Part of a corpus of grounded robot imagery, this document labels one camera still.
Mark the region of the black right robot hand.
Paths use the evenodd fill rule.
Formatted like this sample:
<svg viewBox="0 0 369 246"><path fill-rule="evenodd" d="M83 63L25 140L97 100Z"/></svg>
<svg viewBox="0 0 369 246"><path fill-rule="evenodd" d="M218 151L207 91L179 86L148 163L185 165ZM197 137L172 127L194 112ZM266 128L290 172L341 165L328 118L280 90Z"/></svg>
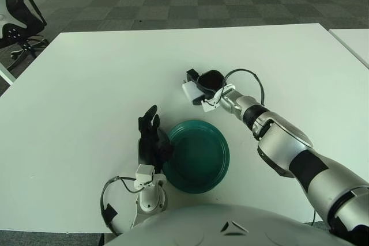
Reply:
<svg viewBox="0 0 369 246"><path fill-rule="evenodd" d="M224 76L217 70L199 74L194 69L186 71L187 82L182 86L187 99L192 105L201 105L202 101L211 100L222 88Z"/></svg>

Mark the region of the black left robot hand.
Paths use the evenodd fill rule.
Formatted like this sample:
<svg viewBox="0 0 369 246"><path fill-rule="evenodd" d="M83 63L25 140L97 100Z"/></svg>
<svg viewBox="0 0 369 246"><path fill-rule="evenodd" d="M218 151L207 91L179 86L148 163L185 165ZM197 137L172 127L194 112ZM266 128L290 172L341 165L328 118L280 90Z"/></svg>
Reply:
<svg viewBox="0 0 369 246"><path fill-rule="evenodd" d="M138 141L138 163L152 165L155 173L161 173L164 164L173 155L174 146L160 128L157 105L151 106L144 116L138 118L138 130L141 134Z"/></svg>

